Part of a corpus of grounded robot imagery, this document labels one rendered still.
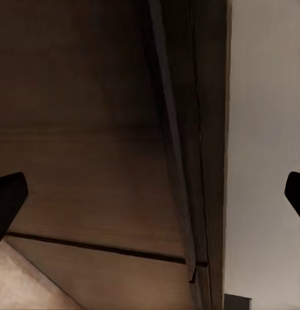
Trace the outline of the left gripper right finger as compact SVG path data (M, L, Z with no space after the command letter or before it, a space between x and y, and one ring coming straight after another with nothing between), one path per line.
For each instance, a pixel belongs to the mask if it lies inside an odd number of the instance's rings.
M292 171L289 174L284 193L300 216L300 172Z

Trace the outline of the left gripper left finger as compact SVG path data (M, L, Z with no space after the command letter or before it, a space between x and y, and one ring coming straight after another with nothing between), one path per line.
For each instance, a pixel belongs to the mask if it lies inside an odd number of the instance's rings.
M0 177L0 241L28 197L23 172Z

